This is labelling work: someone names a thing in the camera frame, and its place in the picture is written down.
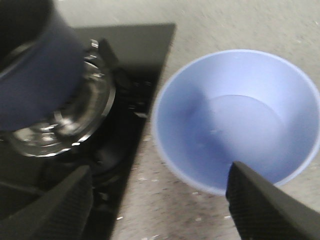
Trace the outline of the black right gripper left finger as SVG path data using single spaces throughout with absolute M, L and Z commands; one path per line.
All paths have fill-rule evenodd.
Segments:
M 92 174 L 81 166 L 0 222 L 2 240 L 79 240 L 93 205 Z

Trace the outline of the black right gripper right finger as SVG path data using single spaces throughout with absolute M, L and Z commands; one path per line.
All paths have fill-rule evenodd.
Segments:
M 240 161 L 232 163 L 226 199 L 242 240 L 318 240 L 320 214 Z

